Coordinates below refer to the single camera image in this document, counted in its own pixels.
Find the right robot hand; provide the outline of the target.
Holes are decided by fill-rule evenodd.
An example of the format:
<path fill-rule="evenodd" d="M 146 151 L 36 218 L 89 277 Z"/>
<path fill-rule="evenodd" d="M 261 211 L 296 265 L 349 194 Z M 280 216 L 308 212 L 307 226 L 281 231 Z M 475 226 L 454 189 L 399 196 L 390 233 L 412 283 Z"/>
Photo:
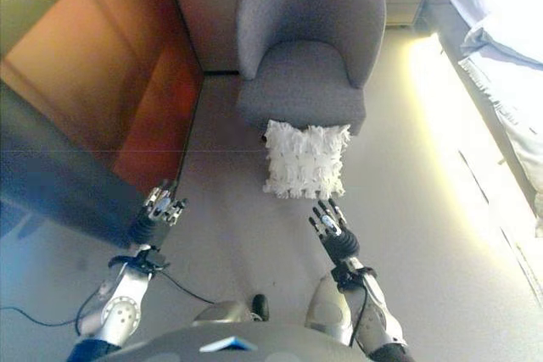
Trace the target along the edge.
<path fill-rule="evenodd" d="M 312 208 L 313 215 L 308 221 L 321 242 L 329 237 L 340 237 L 345 234 L 344 218 L 339 214 L 339 208 L 330 198 L 327 202 L 319 199 Z"/>

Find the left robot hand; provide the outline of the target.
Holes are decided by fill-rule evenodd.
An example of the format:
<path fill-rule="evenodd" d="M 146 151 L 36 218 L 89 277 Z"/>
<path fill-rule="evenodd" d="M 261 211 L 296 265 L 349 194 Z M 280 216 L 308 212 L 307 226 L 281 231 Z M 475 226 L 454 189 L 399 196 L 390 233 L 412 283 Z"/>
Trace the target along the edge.
<path fill-rule="evenodd" d="M 168 226 L 174 226 L 188 200 L 176 198 L 177 181 L 163 180 L 154 187 L 143 203 L 145 216 L 152 222 L 164 221 Z"/>

